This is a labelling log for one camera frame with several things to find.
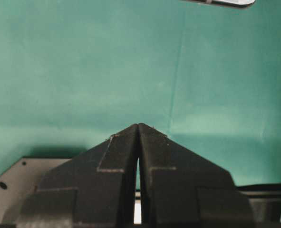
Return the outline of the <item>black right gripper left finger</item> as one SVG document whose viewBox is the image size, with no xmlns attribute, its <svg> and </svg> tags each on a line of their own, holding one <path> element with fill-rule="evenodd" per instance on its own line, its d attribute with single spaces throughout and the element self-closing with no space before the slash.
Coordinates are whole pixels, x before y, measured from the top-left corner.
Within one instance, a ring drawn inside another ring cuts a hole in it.
<svg viewBox="0 0 281 228">
<path fill-rule="evenodd" d="M 19 228 L 123 228 L 134 222 L 138 126 L 45 174 L 22 204 Z"/>
</svg>

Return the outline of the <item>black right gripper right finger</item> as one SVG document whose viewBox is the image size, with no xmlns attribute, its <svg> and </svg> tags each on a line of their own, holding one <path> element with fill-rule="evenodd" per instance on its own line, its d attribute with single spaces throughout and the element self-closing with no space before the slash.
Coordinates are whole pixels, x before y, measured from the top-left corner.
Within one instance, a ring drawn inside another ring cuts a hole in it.
<svg viewBox="0 0 281 228">
<path fill-rule="evenodd" d="M 142 222 L 151 228 L 253 228 L 230 173 L 139 124 Z"/>
</svg>

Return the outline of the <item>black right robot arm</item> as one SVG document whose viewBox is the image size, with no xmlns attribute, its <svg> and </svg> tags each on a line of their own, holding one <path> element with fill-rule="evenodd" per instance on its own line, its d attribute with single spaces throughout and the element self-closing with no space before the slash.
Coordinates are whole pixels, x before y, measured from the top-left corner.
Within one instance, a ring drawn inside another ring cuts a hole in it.
<svg viewBox="0 0 281 228">
<path fill-rule="evenodd" d="M 134 124 L 45 174 L 19 228 L 281 228 L 281 184 L 237 187 L 230 173 Z"/>
</svg>

